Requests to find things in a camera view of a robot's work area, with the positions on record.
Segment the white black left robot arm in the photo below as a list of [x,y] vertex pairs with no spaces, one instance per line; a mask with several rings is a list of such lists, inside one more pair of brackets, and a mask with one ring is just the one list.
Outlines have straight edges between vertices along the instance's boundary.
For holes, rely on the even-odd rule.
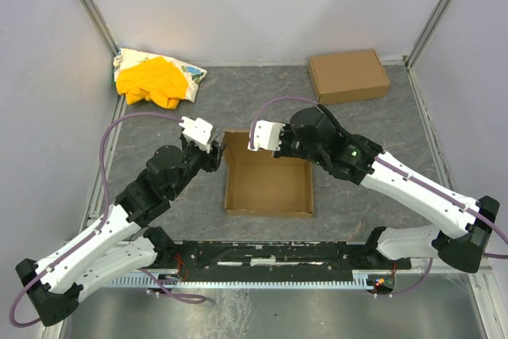
[[107,211],[54,253],[22,260],[15,268],[44,326],[69,317],[102,285],[132,270],[167,267],[176,245],[150,224],[168,211],[200,172],[219,169],[225,144],[205,146],[183,137],[181,145],[158,148],[144,170],[110,204]]

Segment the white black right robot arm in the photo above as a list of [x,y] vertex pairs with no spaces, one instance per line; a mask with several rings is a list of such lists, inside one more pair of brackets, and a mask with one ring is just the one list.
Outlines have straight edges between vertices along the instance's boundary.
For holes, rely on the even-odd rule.
[[322,106],[300,110],[288,123],[273,123],[269,141],[276,157],[307,160],[333,178],[386,195],[429,221],[420,228],[378,229],[375,250],[382,256],[439,258],[462,272],[479,270],[500,207],[496,199],[475,199],[441,186],[380,144],[348,132]]

